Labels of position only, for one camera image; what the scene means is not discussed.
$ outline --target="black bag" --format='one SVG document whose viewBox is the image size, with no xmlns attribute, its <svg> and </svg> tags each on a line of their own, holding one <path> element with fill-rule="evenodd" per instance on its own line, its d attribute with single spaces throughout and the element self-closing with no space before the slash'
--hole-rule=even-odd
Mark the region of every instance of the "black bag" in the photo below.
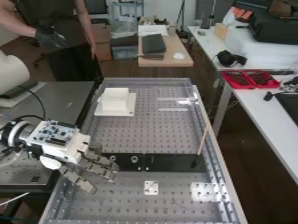
<svg viewBox="0 0 298 224">
<path fill-rule="evenodd" d="M 298 44 L 298 20 L 281 19 L 264 12 L 254 13 L 249 23 L 257 41 Z"/>
</svg>

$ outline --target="human hand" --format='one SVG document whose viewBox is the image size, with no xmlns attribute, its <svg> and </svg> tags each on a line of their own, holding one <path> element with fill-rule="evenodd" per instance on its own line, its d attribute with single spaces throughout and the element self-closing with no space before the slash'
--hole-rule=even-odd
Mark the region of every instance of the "human hand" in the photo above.
<svg viewBox="0 0 298 224">
<path fill-rule="evenodd" d="M 38 29 L 35 38 L 42 45 L 52 44 L 59 48 L 67 47 L 66 37 L 62 34 L 59 34 L 58 32 L 55 32 L 54 29 L 51 29 L 51 30 Z"/>
</svg>

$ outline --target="red container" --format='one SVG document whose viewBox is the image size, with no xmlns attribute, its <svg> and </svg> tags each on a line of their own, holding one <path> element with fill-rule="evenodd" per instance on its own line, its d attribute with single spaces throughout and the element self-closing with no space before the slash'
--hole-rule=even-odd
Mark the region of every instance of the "red container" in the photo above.
<svg viewBox="0 0 298 224">
<path fill-rule="evenodd" d="M 254 89 L 256 83 L 242 71 L 232 70 L 221 72 L 222 78 L 230 84 L 233 89 Z"/>
<path fill-rule="evenodd" d="M 272 75 L 262 70 L 246 70 L 245 76 L 254 83 L 254 86 L 260 89 L 274 89 L 280 87 L 280 82 L 272 77 Z"/>
</svg>

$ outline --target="black shirt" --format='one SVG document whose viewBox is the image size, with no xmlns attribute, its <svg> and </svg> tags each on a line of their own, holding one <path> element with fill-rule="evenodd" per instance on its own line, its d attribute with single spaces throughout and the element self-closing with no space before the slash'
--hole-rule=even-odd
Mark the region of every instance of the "black shirt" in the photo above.
<svg viewBox="0 0 298 224">
<path fill-rule="evenodd" d="M 73 15 L 75 0 L 11 0 L 28 25 L 38 28 L 42 24 L 55 27 L 67 39 L 67 47 L 87 43 L 84 30 Z"/>
</svg>

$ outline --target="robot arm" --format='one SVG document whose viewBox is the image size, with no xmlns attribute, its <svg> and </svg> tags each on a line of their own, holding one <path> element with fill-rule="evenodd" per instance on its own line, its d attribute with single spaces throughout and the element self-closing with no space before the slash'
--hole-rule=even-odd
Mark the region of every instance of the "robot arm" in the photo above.
<svg viewBox="0 0 298 224">
<path fill-rule="evenodd" d="M 119 165 L 100 155 L 101 149 L 91 149 L 91 136 L 83 135 L 76 126 L 58 121 L 42 121 L 38 127 L 28 121 L 15 120 L 4 126 L 2 142 L 10 147 L 26 146 L 32 158 L 60 173 L 88 193 L 95 194 L 96 187 L 76 173 L 68 164 L 113 182 Z"/>
</svg>

